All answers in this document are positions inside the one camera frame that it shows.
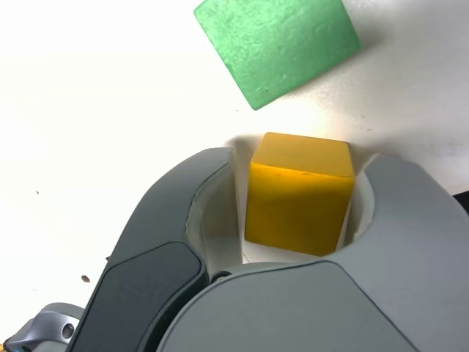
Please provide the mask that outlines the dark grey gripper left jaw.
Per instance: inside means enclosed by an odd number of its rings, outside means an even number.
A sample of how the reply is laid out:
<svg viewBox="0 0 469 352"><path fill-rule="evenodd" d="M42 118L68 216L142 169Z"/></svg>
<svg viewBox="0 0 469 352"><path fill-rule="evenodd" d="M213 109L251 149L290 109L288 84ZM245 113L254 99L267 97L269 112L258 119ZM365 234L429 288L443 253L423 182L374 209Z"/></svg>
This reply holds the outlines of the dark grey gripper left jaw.
<svg viewBox="0 0 469 352"><path fill-rule="evenodd" d="M129 218L70 351L155 351L211 276L243 261L235 154L203 150L161 177Z"/></svg>

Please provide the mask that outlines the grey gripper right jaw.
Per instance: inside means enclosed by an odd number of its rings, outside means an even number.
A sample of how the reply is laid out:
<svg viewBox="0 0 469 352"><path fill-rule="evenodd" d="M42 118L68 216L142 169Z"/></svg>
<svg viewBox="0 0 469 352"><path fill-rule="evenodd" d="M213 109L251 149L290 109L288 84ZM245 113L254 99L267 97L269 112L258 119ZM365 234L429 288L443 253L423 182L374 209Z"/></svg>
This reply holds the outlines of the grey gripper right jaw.
<svg viewBox="0 0 469 352"><path fill-rule="evenodd" d="M214 284L178 314L160 351L466 351L468 215L421 167L365 168L374 212L322 260Z"/></svg>

